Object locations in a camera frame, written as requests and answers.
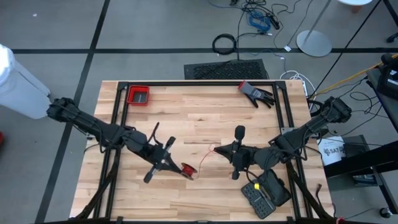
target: wooden tabletop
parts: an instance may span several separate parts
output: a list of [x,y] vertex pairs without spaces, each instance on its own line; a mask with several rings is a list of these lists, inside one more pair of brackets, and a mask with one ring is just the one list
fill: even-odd
[[[294,124],[299,127],[310,119],[303,87],[297,80],[286,82]],[[117,85],[118,81],[104,81],[99,92],[95,116],[108,123],[111,121]],[[270,86],[257,87],[272,91]],[[279,96],[287,124],[282,94]],[[121,99],[118,123],[124,97]],[[124,148],[112,219],[123,216],[124,220],[260,221],[241,193],[241,187],[248,183],[246,176],[241,175],[238,180],[232,180],[232,165],[223,156],[210,151],[215,146],[234,141],[237,125],[246,127],[243,139],[245,145],[268,146],[268,141],[280,133],[274,107],[269,109],[260,103],[256,109],[236,86],[151,86],[149,104],[129,106],[126,124],[149,136],[158,121],[160,126],[156,137],[160,142],[166,142],[170,136],[177,138],[170,150],[174,162],[185,162],[196,169],[200,168],[200,175],[190,181],[178,174],[162,171],[156,173],[149,184],[145,184],[143,178],[151,165]],[[308,145],[317,149],[317,144],[313,141]],[[206,154],[207,157],[199,167]],[[312,151],[307,151],[307,154],[308,160],[303,161],[303,166],[308,189],[315,195],[317,185],[322,184],[320,200],[325,210],[333,214],[320,156]],[[87,150],[71,217],[79,214],[96,192],[102,163],[103,154],[98,147]],[[277,164],[273,170],[289,189],[285,165]],[[258,166],[251,166],[251,171],[257,175],[263,172]],[[297,192],[304,217],[302,194],[298,188]],[[101,216],[104,216],[108,192],[104,195]],[[291,200],[277,207],[265,220],[284,221],[287,216],[294,217]]]

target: yellow cable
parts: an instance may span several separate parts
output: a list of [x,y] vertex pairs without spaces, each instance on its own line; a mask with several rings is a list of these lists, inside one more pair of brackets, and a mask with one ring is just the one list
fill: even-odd
[[[392,57],[393,57],[393,58],[396,58],[396,57],[398,57],[398,54],[393,55]],[[348,78],[346,78],[346,79],[344,79],[344,80],[338,81],[337,83],[335,83],[335,84],[329,86],[328,88],[319,91],[319,92],[318,92],[316,95],[314,95],[314,96],[317,96],[317,95],[320,95],[321,93],[324,93],[324,92],[326,92],[326,91],[329,91],[329,90],[331,90],[332,88],[335,88],[336,86],[338,86],[338,85],[340,85],[340,84],[342,84],[342,83],[344,83],[344,82],[348,82],[348,81],[350,81],[350,80],[352,80],[352,79],[354,79],[354,78],[356,78],[356,77],[358,77],[358,76],[364,74],[365,72],[369,71],[370,69],[376,68],[377,66],[379,66],[379,65],[381,65],[381,64],[382,64],[382,62],[379,62],[378,64],[373,65],[372,67],[367,68],[367,69],[365,69],[365,70],[362,70],[362,71],[356,73],[356,74],[353,75],[353,76],[350,76],[350,77],[348,77]]]

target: concrete floor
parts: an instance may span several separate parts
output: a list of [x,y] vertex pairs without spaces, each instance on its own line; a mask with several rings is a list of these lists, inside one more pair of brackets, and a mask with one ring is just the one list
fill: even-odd
[[[227,6],[229,0],[213,0]],[[268,6],[277,1],[268,1]],[[293,1],[278,1],[293,6]],[[297,4],[293,14],[281,13],[284,29],[276,44],[283,47],[289,41],[301,19],[309,0]],[[326,34],[334,48],[346,47],[378,0],[353,14],[348,6],[332,1],[317,30]],[[326,0],[314,1],[299,31],[309,29],[315,22]],[[398,10],[398,2],[391,1]],[[87,54],[32,54],[23,49],[89,49],[104,0],[0,0],[0,43],[25,54],[16,59],[30,70],[52,91],[54,98],[73,98],[81,78]],[[213,53],[188,53],[182,49],[209,49],[213,39],[222,33],[236,35],[241,11],[221,9],[205,0],[110,0],[97,49],[180,49],[174,54],[94,54],[83,88],[80,108],[93,113],[102,80],[180,80],[184,79],[183,65],[189,63],[222,62],[235,58],[234,54],[217,56]],[[241,23],[241,33],[255,32],[246,22]],[[360,29],[348,48],[398,47],[398,42],[385,43],[386,37],[398,31],[383,3]],[[274,47],[273,37],[257,36],[241,39],[241,47]],[[290,44],[296,48],[295,39]],[[301,53],[281,53],[288,70],[306,75],[318,85],[340,56],[333,53],[313,58]],[[343,54],[331,70],[320,89],[334,84],[380,61],[379,53]],[[261,58],[271,79],[278,79],[284,71],[283,61],[270,53],[253,57],[242,54],[242,59]],[[349,88],[342,88],[319,97],[340,96]],[[369,96],[374,92],[366,84],[357,87]],[[354,110],[368,107],[367,102],[343,98]],[[64,124],[50,119],[31,120],[7,108],[0,107],[0,130],[6,135],[0,149],[0,223],[32,223],[40,207],[55,155],[65,128]],[[345,133],[371,115],[356,113],[346,123],[330,128]],[[363,134],[368,143],[386,144],[398,137],[388,119],[377,117],[350,135]],[[85,138],[73,130],[67,144],[60,174],[55,185],[50,208],[45,221],[66,220],[69,216],[77,178],[83,159]],[[397,197],[397,172],[384,177]],[[329,185],[337,216],[348,217],[369,208],[377,208],[351,220],[398,223],[398,217],[383,219],[378,209],[386,203],[376,187],[353,187],[347,178],[330,179]]]

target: red spool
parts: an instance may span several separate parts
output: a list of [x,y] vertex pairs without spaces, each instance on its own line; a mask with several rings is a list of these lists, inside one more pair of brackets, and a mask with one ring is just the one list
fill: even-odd
[[182,168],[181,168],[182,174],[186,178],[188,178],[190,180],[193,180],[192,175],[196,174],[198,171],[195,168],[193,168],[192,166],[190,166],[190,165],[188,165],[186,163],[181,163],[181,165],[182,165]]

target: white trash can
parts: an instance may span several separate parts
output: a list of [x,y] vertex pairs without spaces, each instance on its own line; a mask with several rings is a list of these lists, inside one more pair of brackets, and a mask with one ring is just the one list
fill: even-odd
[[12,51],[0,44],[0,105],[39,119],[47,115],[50,90],[18,63]]

